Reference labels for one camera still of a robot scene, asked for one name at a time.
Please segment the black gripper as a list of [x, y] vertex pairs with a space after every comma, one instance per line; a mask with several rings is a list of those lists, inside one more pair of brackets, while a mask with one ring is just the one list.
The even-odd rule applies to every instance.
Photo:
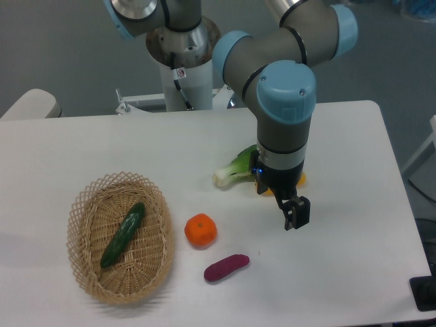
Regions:
[[261, 195], [272, 191], [285, 217], [284, 228], [298, 229], [309, 223], [311, 203], [304, 196], [297, 196], [296, 186], [302, 176], [304, 162], [287, 170], [277, 170], [260, 160], [260, 152], [254, 150], [249, 158], [249, 171], [256, 181], [256, 192]]

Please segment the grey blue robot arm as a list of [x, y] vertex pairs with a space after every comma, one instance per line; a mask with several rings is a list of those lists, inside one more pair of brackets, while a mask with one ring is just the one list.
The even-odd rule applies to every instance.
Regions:
[[358, 25], [344, 5], [322, 1], [270, 1], [279, 27], [262, 38], [243, 31], [220, 34], [199, 1], [107, 1], [122, 38], [146, 36], [159, 65], [167, 111], [213, 107], [212, 74], [257, 119], [249, 171], [258, 193], [271, 190], [286, 229], [309, 222], [310, 201], [298, 196], [311, 116], [316, 104], [312, 67], [352, 49]]

